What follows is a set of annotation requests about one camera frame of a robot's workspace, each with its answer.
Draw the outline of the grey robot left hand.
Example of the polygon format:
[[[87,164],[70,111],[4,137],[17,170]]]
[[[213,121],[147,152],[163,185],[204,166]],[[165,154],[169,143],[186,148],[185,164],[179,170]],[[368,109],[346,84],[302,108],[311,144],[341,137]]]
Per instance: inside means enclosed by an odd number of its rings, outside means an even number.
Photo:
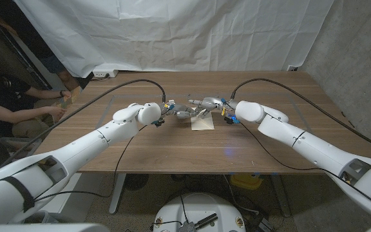
[[[196,117],[198,115],[197,111],[184,104],[167,102],[159,104],[159,106],[161,109],[162,118],[168,115],[175,115],[178,119],[186,119]]]

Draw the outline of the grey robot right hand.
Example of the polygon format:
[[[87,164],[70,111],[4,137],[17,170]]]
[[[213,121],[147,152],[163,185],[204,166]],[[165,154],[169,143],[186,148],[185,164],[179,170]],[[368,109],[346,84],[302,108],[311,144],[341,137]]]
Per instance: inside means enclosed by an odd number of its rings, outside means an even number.
[[[238,104],[238,101],[234,101],[233,99],[227,101],[218,97],[205,97],[201,101],[189,99],[188,102],[196,105],[195,111],[198,113],[198,117],[202,119],[204,119],[209,112],[213,110],[225,112],[234,111]]]

